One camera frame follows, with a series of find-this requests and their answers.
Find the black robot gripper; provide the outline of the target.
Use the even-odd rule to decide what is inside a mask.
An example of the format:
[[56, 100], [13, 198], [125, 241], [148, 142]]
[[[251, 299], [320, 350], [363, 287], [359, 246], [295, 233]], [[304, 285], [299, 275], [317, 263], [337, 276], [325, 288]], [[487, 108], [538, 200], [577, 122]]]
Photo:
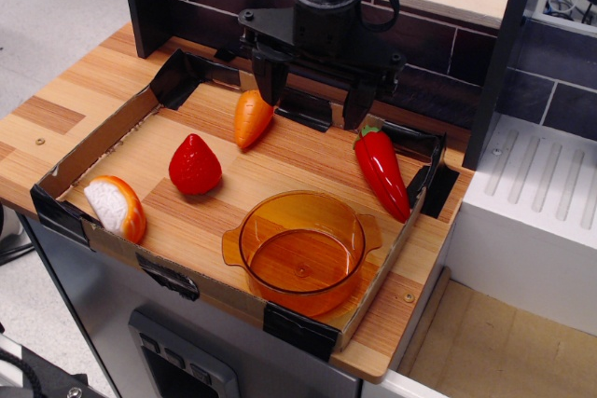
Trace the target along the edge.
[[405, 57], [379, 37], [396, 24], [399, 0], [390, 5], [393, 15], [384, 23], [364, 21], [360, 1], [332, 9], [297, 1], [288, 8], [243, 10], [238, 20], [261, 98], [275, 106], [292, 67], [338, 76], [353, 83], [342, 108], [343, 128], [358, 129], [376, 95], [396, 91], [405, 64]]

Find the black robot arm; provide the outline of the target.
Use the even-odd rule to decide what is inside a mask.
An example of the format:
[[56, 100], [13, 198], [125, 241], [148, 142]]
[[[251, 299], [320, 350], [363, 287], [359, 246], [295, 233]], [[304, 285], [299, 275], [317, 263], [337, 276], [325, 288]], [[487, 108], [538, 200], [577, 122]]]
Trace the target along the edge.
[[266, 103], [279, 102], [290, 70], [298, 68], [348, 86], [343, 126], [359, 127], [373, 103], [396, 92], [405, 57], [381, 35], [399, 16], [400, 1], [383, 23], [363, 17], [362, 0], [293, 0], [288, 8], [245, 9], [238, 17], [252, 72]]

